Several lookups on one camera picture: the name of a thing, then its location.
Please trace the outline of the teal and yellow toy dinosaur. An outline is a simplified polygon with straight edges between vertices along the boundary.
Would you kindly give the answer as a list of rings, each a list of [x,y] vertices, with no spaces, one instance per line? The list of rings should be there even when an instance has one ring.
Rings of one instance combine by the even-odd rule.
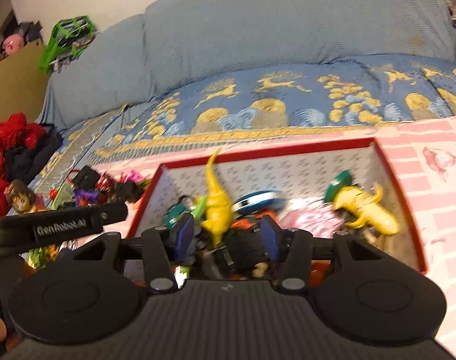
[[[195,222],[200,222],[205,215],[207,197],[182,195],[176,204],[168,208],[164,215],[164,226],[173,228],[184,214],[191,214]]]

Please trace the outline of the pink round head toy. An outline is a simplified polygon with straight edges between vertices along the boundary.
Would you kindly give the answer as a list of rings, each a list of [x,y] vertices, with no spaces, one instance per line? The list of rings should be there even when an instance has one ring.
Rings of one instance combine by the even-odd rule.
[[[15,33],[4,39],[1,48],[3,55],[8,56],[18,52],[18,50],[22,49],[24,46],[25,41],[23,36]]]

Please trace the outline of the brown cardboard box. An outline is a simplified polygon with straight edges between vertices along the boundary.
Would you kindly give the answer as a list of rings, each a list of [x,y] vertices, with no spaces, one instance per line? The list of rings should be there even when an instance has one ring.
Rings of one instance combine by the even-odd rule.
[[[44,49],[32,42],[0,62],[0,123],[16,113],[29,122],[39,116],[49,80],[38,67]]]

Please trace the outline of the purple tassel toy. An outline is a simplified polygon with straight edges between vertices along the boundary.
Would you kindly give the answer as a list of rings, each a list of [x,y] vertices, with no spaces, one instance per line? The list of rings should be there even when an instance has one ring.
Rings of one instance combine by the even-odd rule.
[[[74,198],[78,206],[90,206],[98,203],[100,194],[96,190],[75,189]]]

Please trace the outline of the green toy car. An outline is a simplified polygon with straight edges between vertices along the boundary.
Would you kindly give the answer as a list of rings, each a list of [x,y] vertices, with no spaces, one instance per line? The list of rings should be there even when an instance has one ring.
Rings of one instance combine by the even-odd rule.
[[[59,72],[78,59],[94,41],[98,30],[88,16],[77,16],[59,21],[39,60],[38,67],[46,74]]]

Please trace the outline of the blue fabric sofa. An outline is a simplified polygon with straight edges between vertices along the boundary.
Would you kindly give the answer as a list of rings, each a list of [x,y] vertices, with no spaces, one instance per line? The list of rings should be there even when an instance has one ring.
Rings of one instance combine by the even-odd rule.
[[[220,72],[378,54],[454,61],[445,0],[158,0],[50,77],[38,121],[62,130]]]

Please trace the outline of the blue gold patterned seat cover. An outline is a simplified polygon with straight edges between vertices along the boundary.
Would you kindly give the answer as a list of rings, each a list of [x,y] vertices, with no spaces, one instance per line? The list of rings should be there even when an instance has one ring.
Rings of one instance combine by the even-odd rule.
[[[223,72],[150,101],[83,117],[31,188],[47,195],[83,165],[456,116],[456,65],[412,55]]]

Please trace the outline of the yellow banana character toy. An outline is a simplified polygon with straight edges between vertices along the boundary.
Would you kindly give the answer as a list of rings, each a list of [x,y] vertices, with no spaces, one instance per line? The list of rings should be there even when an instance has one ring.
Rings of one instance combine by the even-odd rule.
[[[354,221],[346,222],[348,228],[369,225],[382,235],[393,236],[400,230],[399,221],[380,204],[383,197],[384,189],[379,183],[375,182],[373,193],[368,193],[354,184],[351,172],[345,170],[331,180],[324,201],[335,211],[345,210],[354,216]]]

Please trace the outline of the black plastic clip block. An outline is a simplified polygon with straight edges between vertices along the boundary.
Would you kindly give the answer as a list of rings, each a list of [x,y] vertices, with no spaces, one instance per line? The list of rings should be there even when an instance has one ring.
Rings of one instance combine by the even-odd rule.
[[[143,188],[132,180],[115,183],[114,194],[117,202],[136,203],[144,194]]]

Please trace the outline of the red foil heart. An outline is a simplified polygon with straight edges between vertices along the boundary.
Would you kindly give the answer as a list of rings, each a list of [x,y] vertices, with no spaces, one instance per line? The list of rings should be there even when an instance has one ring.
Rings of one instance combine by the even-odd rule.
[[[95,188],[102,194],[107,196],[114,192],[116,180],[108,173],[103,173],[98,179]]]

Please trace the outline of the red patterned cardboard box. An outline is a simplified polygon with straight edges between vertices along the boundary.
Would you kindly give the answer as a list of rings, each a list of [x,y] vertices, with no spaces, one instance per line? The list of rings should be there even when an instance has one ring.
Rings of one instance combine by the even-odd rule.
[[[156,169],[133,217],[128,237],[162,223],[165,212],[183,194],[207,193],[206,163],[214,150],[190,158],[164,160]],[[290,200],[323,197],[331,180],[348,170],[356,184],[383,188],[382,206],[400,222],[399,234],[386,241],[386,252],[421,273],[427,261],[407,199],[384,151],[372,137],[345,141],[309,142],[285,147],[230,153],[216,158],[214,173],[229,197],[275,189]]]

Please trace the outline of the blue white round toy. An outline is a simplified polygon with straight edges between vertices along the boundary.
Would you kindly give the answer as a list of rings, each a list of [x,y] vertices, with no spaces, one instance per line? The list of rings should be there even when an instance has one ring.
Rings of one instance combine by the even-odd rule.
[[[283,193],[277,190],[260,190],[240,197],[231,206],[236,215],[251,215],[260,211],[277,211],[286,205]]]

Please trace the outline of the brown haired doll figurine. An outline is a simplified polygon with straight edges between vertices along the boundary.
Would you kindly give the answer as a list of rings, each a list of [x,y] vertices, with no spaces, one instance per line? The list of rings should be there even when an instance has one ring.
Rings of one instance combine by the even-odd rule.
[[[13,180],[5,189],[4,196],[7,203],[18,214],[31,214],[46,211],[43,199],[35,194],[21,180]]]

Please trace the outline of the pink plush toy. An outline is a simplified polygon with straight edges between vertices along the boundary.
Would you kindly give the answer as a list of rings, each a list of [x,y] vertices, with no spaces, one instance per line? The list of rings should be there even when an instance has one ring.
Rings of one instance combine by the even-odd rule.
[[[323,199],[293,199],[277,223],[281,228],[304,230],[314,237],[330,239],[342,229],[344,219]]]

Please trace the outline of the red jacket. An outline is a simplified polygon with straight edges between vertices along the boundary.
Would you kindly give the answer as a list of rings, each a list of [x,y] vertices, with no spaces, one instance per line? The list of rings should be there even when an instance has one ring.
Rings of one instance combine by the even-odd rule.
[[[0,123],[0,216],[10,210],[4,195],[10,184],[7,180],[5,152],[18,146],[34,149],[45,136],[45,129],[38,124],[29,124],[23,113],[12,114],[7,121]]]

